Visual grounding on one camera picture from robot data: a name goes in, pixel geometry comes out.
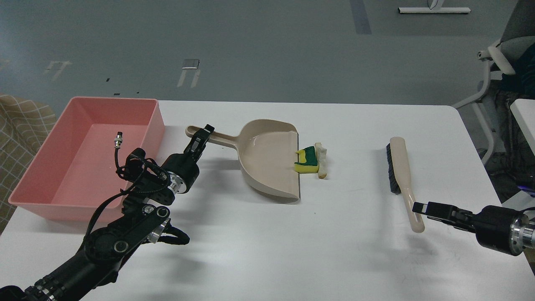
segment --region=dustpan handle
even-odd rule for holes
[[[188,135],[188,137],[193,137],[193,135],[200,129],[201,127],[190,125],[186,128],[186,135]],[[212,135],[210,135],[210,139],[208,140],[208,142],[211,142],[213,144],[218,144],[221,146],[238,149],[236,138],[237,137],[234,137],[234,136],[229,136],[229,135],[225,135],[222,133],[213,132]]]

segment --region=brush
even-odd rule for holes
[[[392,137],[386,146],[388,159],[388,177],[390,179],[390,191],[402,194],[405,208],[409,215],[410,228],[421,233],[425,230],[424,221],[419,213],[412,212],[412,206],[416,201],[411,187],[409,157],[405,140],[401,137]]]

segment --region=pink tray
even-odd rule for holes
[[[119,164],[136,147],[155,157],[165,131],[155,99],[75,97],[9,197],[9,203],[51,220],[89,221],[128,183],[115,173],[114,143],[123,132]],[[121,216],[112,202],[100,221]]]

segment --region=white desk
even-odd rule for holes
[[[523,256],[478,245],[471,233],[426,219],[413,233],[389,191],[385,146],[402,136],[416,198],[479,212],[499,205],[457,113],[446,106],[167,102],[156,160],[181,152],[189,124],[238,134],[272,118],[322,142],[329,175],[301,175],[301,200],[281,204],[248,187],[234,150],[209,144],[194,187],[170,207],[187,246],[144,245],[118,282],[84,300],[529,300]],[[326,122],[314,118],[326,116]],[[0,238],[0,287],[23,289],[77,250],[83,223],[44,220],[21,208]]]
[[[517,99],[511,105],[518,126],[526,137],[531,150],[535,153],[535,100]]]

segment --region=dustpan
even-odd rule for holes
[[[189,126],[192,137],[201,129]],[[294,170],[299,150],[297,129],[290,123],[257,119],[247,123],[238,136],[214,132],[209,142],[238,152],[243,178],[261,192],[283,198],[299,198],[299,174]]]

